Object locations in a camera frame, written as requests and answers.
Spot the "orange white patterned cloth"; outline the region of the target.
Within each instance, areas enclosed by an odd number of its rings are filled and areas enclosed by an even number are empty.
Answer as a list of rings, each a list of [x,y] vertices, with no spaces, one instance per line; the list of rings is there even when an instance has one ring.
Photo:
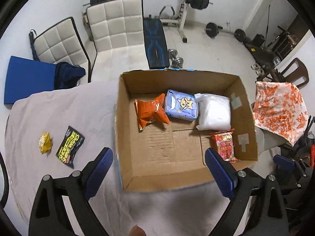
[[[256,82],[253,107],[255,126],[284,138],[291,146],[308,124],[303,96],[292,83]]]

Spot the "white quilted chair left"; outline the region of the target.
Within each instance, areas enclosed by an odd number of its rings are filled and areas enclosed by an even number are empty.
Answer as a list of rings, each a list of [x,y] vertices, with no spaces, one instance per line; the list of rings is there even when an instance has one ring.
[[[91,61],[85,50],[73,17],[68,17],[34,39],[34,49],[41,62],[67,62],[85,69],[81,84],[91,80]]]

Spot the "dark navy cloth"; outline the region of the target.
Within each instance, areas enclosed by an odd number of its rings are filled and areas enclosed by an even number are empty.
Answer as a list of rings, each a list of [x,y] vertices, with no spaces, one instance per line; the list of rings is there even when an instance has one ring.
[[[79,65],[71,65],[67,62],[56,64],[54,88],[72,89],[77,86],[77,82],[86,75],[85,69]]]

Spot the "yellow snack packet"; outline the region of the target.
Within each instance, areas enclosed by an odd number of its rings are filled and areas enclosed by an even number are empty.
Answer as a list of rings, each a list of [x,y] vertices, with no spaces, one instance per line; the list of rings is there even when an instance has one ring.
[[[49,132],[43,132],[39,139],[39,148],[41,154],[48,153],[51,151],[53,142]]]

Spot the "barbell on floor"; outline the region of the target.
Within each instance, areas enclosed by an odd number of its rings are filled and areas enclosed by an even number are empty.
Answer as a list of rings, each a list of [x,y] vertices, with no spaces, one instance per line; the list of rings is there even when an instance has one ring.
[[[239,42],[244,42],[246,39],[246,34],[242,29],[236,29],[234,32],[232,32],[213,22],[206,24],[204,30],[207,36],[210,38],[215,38],[220,32],[224,32],[227,34],[232,34]]]

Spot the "orange snack packet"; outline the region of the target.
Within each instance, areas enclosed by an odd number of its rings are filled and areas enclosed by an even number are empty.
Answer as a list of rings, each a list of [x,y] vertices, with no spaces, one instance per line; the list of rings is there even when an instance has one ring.
[[[141,100],[134,101],[140,131],[143,131],[148,124],[154,122],[170,124],[170,120],[163,108],[164,100],[165,94],[162,93],[158,97],[147,102]]]

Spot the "open cardboard box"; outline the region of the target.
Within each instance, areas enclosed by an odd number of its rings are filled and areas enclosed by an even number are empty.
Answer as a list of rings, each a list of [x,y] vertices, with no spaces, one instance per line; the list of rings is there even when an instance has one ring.
[[[213,180],[205,151],[214,145],[210,131],[197,122],[171,118],[140,131],[135,100],[150,101],[166,91],[209,93],[231,100],[232,140],[236,162],[244,169],[258,159],[254,120],[246,89],[239,76],[197,70],[135,70],[119,78],[116,108],[116,153],[125,191],[157,192],[181,189]]]

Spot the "black blue weight bench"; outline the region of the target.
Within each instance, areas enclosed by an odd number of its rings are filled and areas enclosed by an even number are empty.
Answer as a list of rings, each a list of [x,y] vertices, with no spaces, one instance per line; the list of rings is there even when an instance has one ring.
[[[167,42],[159,19],[144,18],[144,42],[149,69],[170,67]]]

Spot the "white barbell rack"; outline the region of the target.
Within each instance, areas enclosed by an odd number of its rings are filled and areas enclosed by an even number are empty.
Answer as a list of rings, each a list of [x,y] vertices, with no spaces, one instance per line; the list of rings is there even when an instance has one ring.
[[[186,22],[189,5],[190,0],[183,0],[179,7],[178,13],[176,13],[173,6],[166,5],[161,9],[159,15],[156,16],[156,18],[160,19],[162,25],[176,27],[183,43],[187,43],[187,37],[184,34],[184,25]],[[172,10],[172,16],[163,15],[163,12],[167,7],[170,7]]]

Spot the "blue tissue pack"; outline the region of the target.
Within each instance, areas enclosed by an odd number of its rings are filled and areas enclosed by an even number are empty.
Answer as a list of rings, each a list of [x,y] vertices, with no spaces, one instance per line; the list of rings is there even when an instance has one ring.
[[[164,100],[164,110],[169,117],[194,121],[199,115],[199,106],[193,95],[169,89]]]

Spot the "white soft plastic pack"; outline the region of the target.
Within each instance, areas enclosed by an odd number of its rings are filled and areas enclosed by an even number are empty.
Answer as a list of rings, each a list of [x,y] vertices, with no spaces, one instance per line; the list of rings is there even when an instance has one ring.
[[[194,95],[199,105],[199,118],[196,128],[199,131],[227,131],[231,129],[230,99],[215,94]]]

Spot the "black shoe wipes pack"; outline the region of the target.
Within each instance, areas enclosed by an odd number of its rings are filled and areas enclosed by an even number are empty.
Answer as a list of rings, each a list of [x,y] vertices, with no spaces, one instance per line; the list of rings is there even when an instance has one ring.
[[[74,158],[78,149],[82,146],[85,137],[75,130],[73,127],[68,126],[64,135],[62,143],[60,144],[56,157],[68,167],[74,169]]]

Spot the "black exercise machine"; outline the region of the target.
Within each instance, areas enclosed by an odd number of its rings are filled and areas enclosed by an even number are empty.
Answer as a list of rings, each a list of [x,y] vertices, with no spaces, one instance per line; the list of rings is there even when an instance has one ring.
[[[281,33],[270,43],[267,43],[269,25],[270,20],[267,20],[265,35],[257,34],[252,40],[245,36],[241,41],[255,60],[255,64],[251,68],[257,74],[258,80],[264,78],[272,80],[279,77],[280,73],[276,67],[298,43],[296,36],[280,26],[277,28],[281,30]]]

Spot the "brown wooden chair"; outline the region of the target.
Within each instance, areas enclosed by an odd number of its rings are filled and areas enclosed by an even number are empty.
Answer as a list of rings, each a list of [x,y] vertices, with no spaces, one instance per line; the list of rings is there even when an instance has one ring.
[[[297,67],[289,74],[285,75],[288,70],[296,65]],[[309,72],[305,64],[299,60],[299,58],[294,58],[289,65],[285,67],[282,71],[276,68],[268,69],[262,76],[257,77],[257,81],[263,81],[263,79],[270,79],[271,82],[276,83],[292,83],[296,85],[298,89],[304,87],[309,83]]]

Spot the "red floral wipes pack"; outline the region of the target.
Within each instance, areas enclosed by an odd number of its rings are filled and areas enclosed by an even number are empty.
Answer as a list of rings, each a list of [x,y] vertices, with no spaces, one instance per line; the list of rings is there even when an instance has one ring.
[[[224,161],[234,163],[237,158],[234,155],[233,131],[231,128],[227,131],[214,132],[210,134],[211,144]]]

